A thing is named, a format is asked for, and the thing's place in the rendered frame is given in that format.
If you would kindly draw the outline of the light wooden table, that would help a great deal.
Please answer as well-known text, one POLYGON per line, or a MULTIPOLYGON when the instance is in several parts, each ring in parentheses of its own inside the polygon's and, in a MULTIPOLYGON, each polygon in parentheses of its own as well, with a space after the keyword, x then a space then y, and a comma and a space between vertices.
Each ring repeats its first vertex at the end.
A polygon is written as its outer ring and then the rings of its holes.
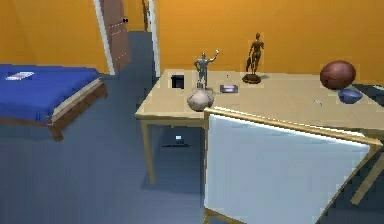
MULTIPOLYGON (((263 75, 259 84, 247 84, 243 74, 213 71, 209 87, 215 93, 214 104, 236 111, 298 124, 355 131, 384 140, 384 107, 367 96, 346 105, 337 93, 321 86, 317 75, 273 73, 263 75), (238 93, 221 93, 220 85, 237 85, 238 93), (323 106, 314 102, 320 100, 323 106)), ((135 116, 140 120, 149 181, 155 182, 149 127, 151 125, 204 127, 202 112, 187 105, 187 97, 196 87, 197 73, 167 69, 160 76, 135 116), (171 77, 184 76, 184 88, 173 88, 171 77)))

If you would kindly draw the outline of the white chair with wooden frame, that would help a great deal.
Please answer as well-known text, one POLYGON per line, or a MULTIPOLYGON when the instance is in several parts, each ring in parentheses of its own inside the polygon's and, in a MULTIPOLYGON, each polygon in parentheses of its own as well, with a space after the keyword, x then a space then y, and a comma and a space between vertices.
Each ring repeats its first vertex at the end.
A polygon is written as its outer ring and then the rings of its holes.
POLYGON ((204 224, 318 224, 382 147, 362 134, 205 109, 204 224))

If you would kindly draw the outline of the bronze figure statue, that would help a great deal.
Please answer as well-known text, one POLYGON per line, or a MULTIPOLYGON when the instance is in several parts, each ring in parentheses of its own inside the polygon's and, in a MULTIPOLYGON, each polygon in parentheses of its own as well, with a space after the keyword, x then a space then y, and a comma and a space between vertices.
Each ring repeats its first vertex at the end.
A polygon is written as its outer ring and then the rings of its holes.
POLYGON ((247 73, 242 78, 242 81, 248 84, 258 84, 261 82, 261 78, 256 74, 262 50, 264 49, 264 42, 260 40, 260 37, 260 33, 255 35, 255 40, 252 42, 248 53, 246 63, 247 73))

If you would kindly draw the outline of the small black box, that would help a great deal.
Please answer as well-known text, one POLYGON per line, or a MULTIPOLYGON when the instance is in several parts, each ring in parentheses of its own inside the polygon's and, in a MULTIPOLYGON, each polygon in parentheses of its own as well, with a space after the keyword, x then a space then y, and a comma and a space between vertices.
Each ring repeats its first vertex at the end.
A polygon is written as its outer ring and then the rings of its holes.
POLYGON ((184 88, 184 76, 183 75, 173 75, 171 77, 172 87, 173 88, 184 88))

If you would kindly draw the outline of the grey round ball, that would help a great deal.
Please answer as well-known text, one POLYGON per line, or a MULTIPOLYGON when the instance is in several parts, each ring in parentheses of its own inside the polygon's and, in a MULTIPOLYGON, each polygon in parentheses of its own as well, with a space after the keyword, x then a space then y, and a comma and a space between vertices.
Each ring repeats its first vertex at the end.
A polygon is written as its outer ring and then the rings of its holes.
POLYGON ((205 89, 195 89, 187 97, 188 106, 196 111, 201 112, 205 108, 211 107, 214 102, 214 96, 205 89))

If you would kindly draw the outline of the blue bowl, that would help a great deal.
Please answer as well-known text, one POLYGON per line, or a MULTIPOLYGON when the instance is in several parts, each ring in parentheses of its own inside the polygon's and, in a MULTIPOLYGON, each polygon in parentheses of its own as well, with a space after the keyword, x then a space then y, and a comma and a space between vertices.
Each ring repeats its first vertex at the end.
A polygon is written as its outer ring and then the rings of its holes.
POLYGON ((339 100, 344 104, 355 104, 363 95, 354 89, 341 89, 338 91, 339 100))

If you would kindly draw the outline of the blue bed with wooden frame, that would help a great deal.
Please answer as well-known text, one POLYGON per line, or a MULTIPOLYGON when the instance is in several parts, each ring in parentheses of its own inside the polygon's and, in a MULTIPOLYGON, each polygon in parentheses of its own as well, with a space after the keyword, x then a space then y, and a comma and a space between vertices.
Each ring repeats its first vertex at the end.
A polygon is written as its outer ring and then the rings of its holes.
POLYGON ((46 127, 57 142, 62 131, 108 92, 102 76, 85 67, 0 64, 0 124, 46 127), (34 75, 7 81, 17 72, 34 75))

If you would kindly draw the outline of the white book with pattern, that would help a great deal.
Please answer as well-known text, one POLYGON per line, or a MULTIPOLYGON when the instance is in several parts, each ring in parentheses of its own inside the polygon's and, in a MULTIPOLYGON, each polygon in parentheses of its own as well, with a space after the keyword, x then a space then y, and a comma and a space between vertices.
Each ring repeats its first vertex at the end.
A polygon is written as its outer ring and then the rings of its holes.
POLYGON ((9 76, 6 77, 7 81, 20 81, 23 79, 26 79, 28 77, 33 76, 33 72, 17 72, 17 73, 12 73, 9 76))

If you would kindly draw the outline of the silver figure statue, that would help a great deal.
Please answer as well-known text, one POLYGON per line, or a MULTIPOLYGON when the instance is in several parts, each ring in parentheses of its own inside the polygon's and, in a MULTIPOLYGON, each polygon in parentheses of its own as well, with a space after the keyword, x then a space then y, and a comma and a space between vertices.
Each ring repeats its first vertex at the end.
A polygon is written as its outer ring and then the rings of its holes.
POLYGON ((194 66, 196 68, 196 71, 198 72, 198 85, 204 89, 207 88, 207 84, 208 84, 208 78, 207 78, 208 64, 211 62, 214 62, 218 54, 219 54, 219 50, 216 49, 215 55, 212 58, 208 58, 206 56, 206 53, 202 52, 201 57, 194 62, 194 66))

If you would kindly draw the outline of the brown basketball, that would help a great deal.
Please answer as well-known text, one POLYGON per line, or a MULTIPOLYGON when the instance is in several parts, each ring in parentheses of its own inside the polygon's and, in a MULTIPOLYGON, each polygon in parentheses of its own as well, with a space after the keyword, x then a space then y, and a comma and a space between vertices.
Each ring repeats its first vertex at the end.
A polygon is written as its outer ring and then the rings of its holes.
POLYGON ((356 78, 355 67, 343 60, 326 64, 320 72, 321 84, 330 90, 341 90, 351 85, 356 78))

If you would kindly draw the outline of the brown wooden room door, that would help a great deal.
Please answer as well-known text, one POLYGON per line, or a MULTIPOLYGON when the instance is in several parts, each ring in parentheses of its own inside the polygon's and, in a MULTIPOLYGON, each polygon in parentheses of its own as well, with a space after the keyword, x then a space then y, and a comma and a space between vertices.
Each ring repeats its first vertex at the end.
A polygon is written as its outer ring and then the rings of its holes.
POLYGON ((100 0, 108 47, 115 73, 130 62, 128 32, 122 0, 100 0))

